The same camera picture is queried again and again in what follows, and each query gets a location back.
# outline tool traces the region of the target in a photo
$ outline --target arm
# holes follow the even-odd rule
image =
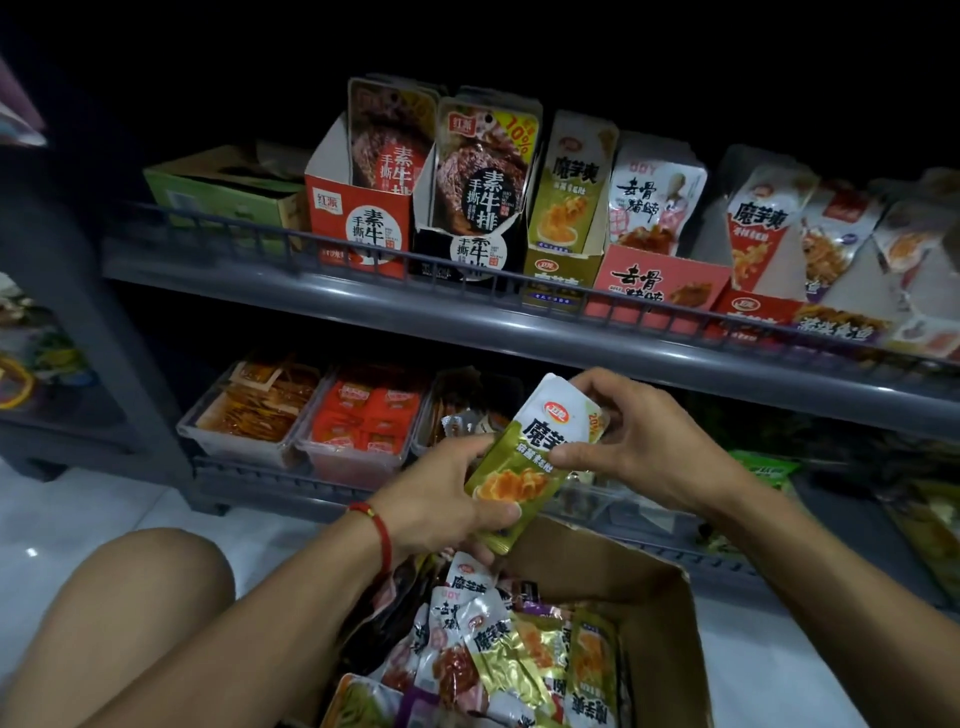
[[[555,464],[612,474],[716,526],[782,598],[870,725],[960,725],[960,625],[756,481],[665,392],[606,370],[573,382],[611,406],[620,427],[603,445],[557,447]]]
[[[391,534],[394,566],[414,553],[456,546],[476,530],[516,521],[515,503],[464,493],[468,464],[491,442],[445,441],[371,497]],[[329,669],[340,625],[379,573],[380,559],[371,519],[345,514],[84,728],[274,725]]]

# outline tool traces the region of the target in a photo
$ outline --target green snack bag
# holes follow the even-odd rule
[[[464,486],[469,496],[512,500],[523,512],[509,528],[478,534],[480,540],[494,553],[509,552],[569,475],[554,468],[547,453],[560,443],[595,443],[609,422],[600,405],[566,379],[546,375]]]

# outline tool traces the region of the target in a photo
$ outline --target red string bracelet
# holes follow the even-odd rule
[[[390,573],[390,565],[394,562],[394,545],[390,541],[390,532],[387,531],[387,526],[384,524],[383,519],[380,518],[379,514],[377,514],[368,503],[351,503],[347,506],[347,510],[369,516],[373,521],[373,525],[376,526],[376,530],[380,532],[381,566],[380,573],[376,578],[379,579],[386,576]]]

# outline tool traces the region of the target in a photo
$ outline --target clear plastic container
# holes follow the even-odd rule
[[[393,477],[410,453],[410,445],[418,423],[422,419],[423,407],[427,397],[420,398],[420,409],[411,420],[410,429],[403,448],[396,455],[388,452],[369,452],[354,448],[344,448],[327,443],[315,443],[310,439],[313,432],[313,418],[317,410],[324,403],[326,390],[336,381],[337,373],[330,375],[321,396],[308,407],[306,417],[300,422],[294,436],[297,449],[302,450],[313,463],[313,470],[317,477],[333,485],[345,485],[349,488],[358,488],[365,491],[375,491]]]
[[[279,468],[281,470],[293,470],[303,461],[303,455],[294,448],[294,440],[300,429],[300,424],[308,416],[316,404],[316,400],[323,396],[325,390],[330,386],[332,374],[322,376],[320,384],[314,390],[313,395],[306,406],[300,412],[300,415],[294,420],[290,431],[282,440],[271,443],[266,440],[254,440],[250,437],[240,437],[238,435],[228,435],[225,432],[211,432],[207,429],[197,427],[197,421],[209,410],[219,398],[225,398],[227,395],[221,390],[221,386],[229,381],[230,374],[236,368],[239,362],[234,362],[229,369],[214,382],[206,394],[203,395],[196,404],[191,407],[180,422],[177,424],[177,432],[181,437],[195,440],[204,452],[210,457],[221,458],[224,460],[239,460],[245,463],[255,463],[268,468]]]

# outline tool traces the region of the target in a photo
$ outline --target snack pile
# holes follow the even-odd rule
[[[544,604],[536,584],[497,578],[464,552],[430,558],[443,561],[441,569],[421,569],[418,586],[391,605],[409,613],[429,588],[409,633],[367,676],[341,678],[323,728],[633,723],[612,623],[587,605]],[[366,637],[357,643],[358,634],[345,644],[341,671],[356,667],[353,656],[369,662],[377,653]]]

